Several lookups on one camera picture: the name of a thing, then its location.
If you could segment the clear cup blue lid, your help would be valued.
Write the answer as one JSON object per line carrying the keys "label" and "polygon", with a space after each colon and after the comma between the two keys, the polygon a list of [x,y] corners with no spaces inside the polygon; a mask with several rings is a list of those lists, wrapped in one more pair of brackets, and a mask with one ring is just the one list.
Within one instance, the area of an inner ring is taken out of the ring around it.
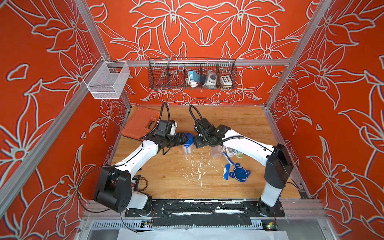
{"label": "clear cup blue lid", "polygon": [[185,155],[191,155],[194,152],[194,146],[193,145],[183,145],[182,150],[183,150],[183,153]]}

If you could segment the clear plastic cup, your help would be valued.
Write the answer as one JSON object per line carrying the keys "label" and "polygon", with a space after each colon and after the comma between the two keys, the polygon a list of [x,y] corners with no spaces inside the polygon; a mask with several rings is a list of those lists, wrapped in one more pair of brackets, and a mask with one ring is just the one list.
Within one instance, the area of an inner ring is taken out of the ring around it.
{"label": "clear plastic cup", "polygon": [[225,147],[223,147],[221,145],[217,145],[215,147],[210,147],[211,156],[214,159],[221,158],[223,156],[224,149],[225,149]]}

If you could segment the white bottle gold cap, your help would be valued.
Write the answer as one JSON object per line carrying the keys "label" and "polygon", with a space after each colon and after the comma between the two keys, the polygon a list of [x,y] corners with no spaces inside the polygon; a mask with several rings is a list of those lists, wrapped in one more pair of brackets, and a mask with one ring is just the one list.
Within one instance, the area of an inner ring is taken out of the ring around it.
{"label": "white bottle gold cap", "polygon": [[233,152],[232,148],[225,147],[226,154],[228,155],[229,158],[234,157],[236,154]]}

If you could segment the blue white toothbrush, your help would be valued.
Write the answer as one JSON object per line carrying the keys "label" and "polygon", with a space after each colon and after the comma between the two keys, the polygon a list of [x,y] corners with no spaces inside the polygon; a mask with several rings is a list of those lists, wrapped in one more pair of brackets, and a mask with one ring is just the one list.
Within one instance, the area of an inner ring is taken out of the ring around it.
{"label": "blue white toothbrush", "polygon": [[229,179],[229,173],[230,173],[230,167],[234,166],[234,162],[230,159],[230,157],[227,155],[227,153],[223,152],[223,156],[227,160],[227,164],[225,165],[224,172],[223,172],[223,178],[225,180]]}

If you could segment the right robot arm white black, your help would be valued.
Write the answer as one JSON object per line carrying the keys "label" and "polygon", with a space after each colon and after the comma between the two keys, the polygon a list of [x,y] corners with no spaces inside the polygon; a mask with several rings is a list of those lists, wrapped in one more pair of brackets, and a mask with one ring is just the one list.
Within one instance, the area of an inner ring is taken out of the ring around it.
{"label": "right robot arm white black", "polygon": [[289,153],[285,146],[260,143],[240,135],[230,127],[219,125],[217,128],[206,118],[203,118],[195,106],[189,106],[189,112],[194,119],[195,146],[224,146],[243,153],[265,167],[266,181],[263,193],[258,200],[257,211],[264,217],[273,216],[279,206],[281,193],[291,177],[293,164],[288,160]]}

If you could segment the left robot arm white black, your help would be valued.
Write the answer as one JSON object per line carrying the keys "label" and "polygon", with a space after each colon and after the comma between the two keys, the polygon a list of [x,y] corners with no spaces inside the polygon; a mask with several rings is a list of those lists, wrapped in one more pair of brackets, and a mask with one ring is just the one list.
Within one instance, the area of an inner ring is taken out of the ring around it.
{"label": "left robot arm white black", "polygon": [[132,180],[150,158],[159,152],[165,155],[165,148],[171,149],[187,143],[188,137],[185,133],[178,133],[177,126],[174,120],[160,120],[128,157],[113,166],[103,167],[94,201],[117,213],[126,209],[150,211],[151,197],[134,190]]}

